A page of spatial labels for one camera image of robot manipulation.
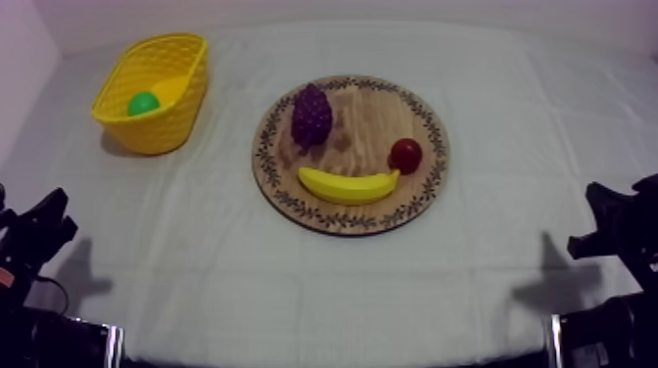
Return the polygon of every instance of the decorative border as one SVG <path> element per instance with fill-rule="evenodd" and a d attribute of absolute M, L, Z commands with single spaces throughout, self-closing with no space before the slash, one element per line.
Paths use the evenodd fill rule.
<path fill-rule="evenodd" d="M 397 94 L 405 102 L 411 111 L 423 119 L 423 127 L 428 131 L 428 138 L 433 146 L 433 151 L 437 159 L 432 166 L 429 175 L 423 182 L 423 192 L 418 196 L 413 196 L 408 204 L 400 205 L 393 213 L 385 214 L 381 218 L 374 216 L 349 216 L 346 213 L 325 214 L 318 207 L 309 207 L 304 200 L 292 197 L 287 191 L 277 189 L 281 184 L 281 175 L 276 167 L 274 156 L 269 152 L 274 146 L 278 124 L 281 122 L 281 114 L 295 101 L 297 93 L 294 96 L 287 96 L 280 99 L 274 106 L 273 111 L 267 117 L 265 127 L 260 134 L 258 141 L 258 150 L 256 157 L 258 165 L 264 173 L 264 184 L 274 189 L 274 200 L 280 206 L 286 207 L 289 211 L 299 218 L 316 219 L 318 223 L 329 229 L 331 226 L 340 226 L 342 228 L 360 227 L 364 231 L 381 225 L 391 229 L 406 220 L 420 213 L 426 203 L 432 202 L 436 197 L 436 191 L 442 184 L 442 172 L 447 170 L 446 154 L 447 149 L 444 143 L 444 137 L 441 134 L 441 125 L 435 122 L 435 114 L 419 102 L 412 93 L 401 89 L 393 83 L 386 81 L 373 80 L 368 78 L 357 79 L 351 76 L 344 79 L 333 79 L 326 83 L 315 83 L 320 90 L 338 90 L 355 86 L 357 89 L 371 89 L 374 91 L 387 91 Z"/>

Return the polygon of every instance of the yellow basket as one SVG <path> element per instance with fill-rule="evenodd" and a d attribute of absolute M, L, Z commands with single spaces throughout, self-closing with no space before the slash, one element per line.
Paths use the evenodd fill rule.
<path fill-rule="evenodd" d="M 128 103 L 135 94 L 154 91 L 168 80 L 179 89 L 172 94 L 172 88 L 165 88 L 168 101 L 159 96 L 159 108 L 128 115 Z M 190 33 L 164 34 L 125 52 L 98 94 L 91 114 L 128 150 L 163 154 L 180 147 L 189 137 L 207 87 L 206 40 Z"/>

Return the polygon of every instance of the plastic fruit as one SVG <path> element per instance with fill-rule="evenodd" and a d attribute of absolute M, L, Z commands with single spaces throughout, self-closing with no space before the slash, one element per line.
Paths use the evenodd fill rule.
<path fill-rule="evenodd" d="M 128 116 L 135 116 L 153 111 L 160 107 L 156 95 L 151 92 L 139 92 L 128 103 Z"/>
<path fill-rule="evenodd" d="M 398 169 L 402 175 L 414 172 L 423 160 L 423 150 L 418 142 L 411 138 L 398 140 L 391 148 L 389 166 Z"/>
<path fill-rule="evenodd" d="M 396 189 L 400 172 L 394 170 L 386 174 L 351 177 L 300 167 L 298 176 L 316 197 L 338 205 L 360 206 L 390 195 Z"/>
<path fill-rule="evenodd" d="M 305 150 L 321 145 L 329 137 L 332 120 L 327 95 L 315 85 L 309 84 L 295 98 L 293 140 Z"/>

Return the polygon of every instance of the plastic banana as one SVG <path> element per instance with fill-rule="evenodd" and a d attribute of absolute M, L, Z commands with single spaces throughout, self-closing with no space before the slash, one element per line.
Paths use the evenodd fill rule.
<path fill-rule="evenodd" d="M 300 167 L 300 181 L 316 197 L 345 206 L 360 206 L 377 202 L 396 189 L 400 172 L 381 173 L 370 176 L 342 176 Z"/>

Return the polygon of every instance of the white tablecloth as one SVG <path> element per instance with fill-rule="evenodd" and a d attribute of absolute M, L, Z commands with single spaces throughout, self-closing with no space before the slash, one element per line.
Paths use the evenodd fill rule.
<path fill-rule="evenodd" d="M 133 356 L 244 367 L 417 366 L 542 344 L 541 318 L 637 285 L 575 262 L 593 180 L 658 171 L 648 59 L 441 23 L 307 22 L 205 32 L 211 87 L 189 141 L 120 150 L 89 115 L 119 51 L 69 57 L 0 182 L 17 210 L 62 186 L 76 239 L 48 264 L 70 313 L 127 329 Z M 409 88 L 443 120 L 447 183 L 419 218 L 363 239 L 288 221 L 252 176 L 254 132 L 291 88 L 333 74 Z M 57 291 L 32 302 L 59 307 Z"/>

